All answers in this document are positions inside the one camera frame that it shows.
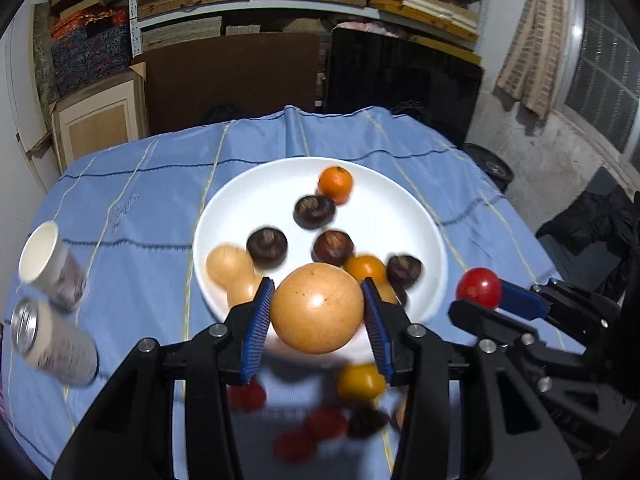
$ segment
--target paper cup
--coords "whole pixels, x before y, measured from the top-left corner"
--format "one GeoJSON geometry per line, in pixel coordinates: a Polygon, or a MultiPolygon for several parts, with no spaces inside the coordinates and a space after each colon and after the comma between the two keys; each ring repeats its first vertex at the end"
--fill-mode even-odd
{"type": "Polygon", "coordinates": [[[70,312],[78,307],[86,284],[84,272],[60,239],[55,222],[44,222],[29,237],[18,275],[23,284],[36,286],[70,312]]]}

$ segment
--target black screen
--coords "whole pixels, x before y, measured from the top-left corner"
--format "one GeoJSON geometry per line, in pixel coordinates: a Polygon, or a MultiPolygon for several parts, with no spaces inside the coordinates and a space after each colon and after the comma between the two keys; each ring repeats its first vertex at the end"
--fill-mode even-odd
{"type": "Polygon", "coordinates": [[[332,32],[325,113],[349,114],[383,106],[465,142],[482,69],[428,46],[335,28],[332,32]]]}

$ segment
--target table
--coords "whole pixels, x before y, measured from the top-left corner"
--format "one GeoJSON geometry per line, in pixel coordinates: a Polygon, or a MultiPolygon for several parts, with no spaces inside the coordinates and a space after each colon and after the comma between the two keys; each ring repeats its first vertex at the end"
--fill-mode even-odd
{"type": "MultiPolygon", "coordinates": [[[[191,338],[214,320],[193,276],[191,240],[204,206],[230,179],[257,164],[288,156],[328,156],[383,173],[414,195],[442,232],[449,257],[443,307],[428,327],[442,338],[469,343],[446,306],[469,267],[489,267],[529,287],[556,276],[545,251],[471,159],[436,131],[383,108],[348,116],[307,114],[297,108],[252,120],[213,124],[115,146],[76,161],[46,197],[33,227],[55,219],[76,259],[87,269],[88,293],[70,319],[96,341],[100,373],[86,388],[67,389],[29,367],[4,338],[2,380],[10,427],[48,476],[66,441],[105,381],[135,343],[191,338]]],[[[29,287],[14,287],[4,323],[29,287]]],[[[579,350],[544,322],[534,323],[550,346],[579,350]]],[[[259,380],[268,393],[262,412],[235,415],[245,478],[306,480],[390,476],[398,435],[391,429],[364,442],[322,444],[308,465],[272,457],[274,438],[297,428],[310,406],[332,399],[334,370],[313,370],[265,356],[259,380]]],[[[174,463],[187,478],[184,391],[175,389],[174,463]]],[[[381,396],[391,410],[398,392],[381,396]]]]}

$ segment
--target can lid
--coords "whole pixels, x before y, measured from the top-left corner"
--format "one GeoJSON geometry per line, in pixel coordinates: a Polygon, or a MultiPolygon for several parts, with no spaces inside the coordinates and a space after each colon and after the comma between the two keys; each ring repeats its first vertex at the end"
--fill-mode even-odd
{"type": "Polygon", "coordinates": [[[11,340],[21,354],[26,354],[36,339],[38,306],[31,298],[23,298],[11,316],[11,340]]]}

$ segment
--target chestnut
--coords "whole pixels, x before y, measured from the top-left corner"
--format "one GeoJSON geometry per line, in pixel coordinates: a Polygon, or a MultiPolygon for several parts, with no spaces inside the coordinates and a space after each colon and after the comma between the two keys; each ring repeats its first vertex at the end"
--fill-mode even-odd
{"type": "Polygon", "coordinates": [[[293,208],[293,219],[303,229],[318,229],[334,219],[335,202],[323,195],[303,196],[293,208]]]}
{"type": "Polygon", "coordinates": [[[389,423],[390,417],[370,407],[356,410],[349,419],[347,436],[350,438],[369,438],[381,431],[389,423]]]}
{"type": "Polygon", "coordinates": [[[386,278],[402,288],[414,285],[422,273],[422,262],[410,254],[392,256],[386,263],[386,278]]]}
{"type": "Polygon", "coordinates": [[[256,267],[272,269],[279,266],[285,256],[289,243],[282,231],[275,227],[262,227],[249,235],[246,250],[256,267]]]}
{"type": "Polygon", "coordinates": [[[316,238],[311,251],[311,258],[315,262],[341,267],[352,254],[353,242],[347,233],[343,231],[325,231],[316,238]]]}

